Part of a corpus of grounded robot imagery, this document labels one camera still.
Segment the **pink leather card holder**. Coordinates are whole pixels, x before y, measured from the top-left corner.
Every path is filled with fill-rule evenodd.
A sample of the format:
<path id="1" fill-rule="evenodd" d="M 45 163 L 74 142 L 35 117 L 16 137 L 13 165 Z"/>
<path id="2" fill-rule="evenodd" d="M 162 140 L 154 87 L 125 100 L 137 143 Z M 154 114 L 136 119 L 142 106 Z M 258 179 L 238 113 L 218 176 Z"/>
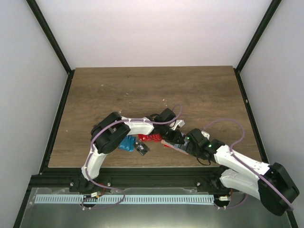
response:
<path id="1" fill-rule="evenodd" d="M 168 141 L 165 141 L 165 140 L 161 140 L 161 143 L 165 146 L 165 147 L 169 147 L 169 148 L 172 148 L 176 151 L 179 151 L 183 154 L 186 154 L 188 155 L 188 153 L 186 152 L 186 149 L 187 149 L 187 145 L 188 143 L 184 143 L 184 144 L 178 144 L 178 143 L 172 143 L 172 142 L 168 142 Z"/>

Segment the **black VIP card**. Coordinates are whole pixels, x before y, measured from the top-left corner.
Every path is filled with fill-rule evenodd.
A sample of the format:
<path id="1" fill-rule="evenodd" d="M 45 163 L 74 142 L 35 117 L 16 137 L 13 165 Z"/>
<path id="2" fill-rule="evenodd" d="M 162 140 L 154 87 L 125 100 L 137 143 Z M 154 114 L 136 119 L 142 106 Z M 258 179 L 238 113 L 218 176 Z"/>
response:
<path id="1" fill-rule="evenodd" d="M 150 151 L 150 148 L 142 141 L 136 140 L 134 143 L 134 148 L 139 152 L 140 155 L 144 156 Z"/>

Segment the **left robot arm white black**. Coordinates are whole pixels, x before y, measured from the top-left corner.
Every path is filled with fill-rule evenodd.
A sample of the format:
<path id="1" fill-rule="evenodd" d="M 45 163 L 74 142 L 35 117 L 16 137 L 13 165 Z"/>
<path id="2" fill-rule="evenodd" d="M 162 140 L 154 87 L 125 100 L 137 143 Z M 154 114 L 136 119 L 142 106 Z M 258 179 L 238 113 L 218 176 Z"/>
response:
<path id="1" fill-rule="evenodd" d="M 96 177 L 107 156 L 114 151 L 128 135 L 159 134 L 163 139 L 172 143 L 183 144 L 180 128 L 185 125 L 171 109 L 166 108 L 160 114 L 143 118 L 127 118 L 118 112 L 110 113 L 91 130 L 90 152 L 81 168 L 83 178 L 80 186 L 87 192 L 97 186 Z"/>

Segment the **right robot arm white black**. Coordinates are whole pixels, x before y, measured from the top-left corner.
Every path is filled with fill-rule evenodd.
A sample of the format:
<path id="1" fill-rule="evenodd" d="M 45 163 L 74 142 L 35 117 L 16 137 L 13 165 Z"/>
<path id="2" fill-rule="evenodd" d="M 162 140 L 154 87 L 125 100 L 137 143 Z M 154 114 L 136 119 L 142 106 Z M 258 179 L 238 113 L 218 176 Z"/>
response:
<path id="1" fill-rule="evenodd" d="M 299 189 L 283 165 L 253 160 L 222 141 L 209 140 L 208 134 L 197 128 L 187 133 L 184 140 L 186 153 L 225 167 L 221 174 L 211 179 L 214 190 L 241 191 L 260 200 L 277 216 L 294 209 L 292 203 L 299 196 Z"/>

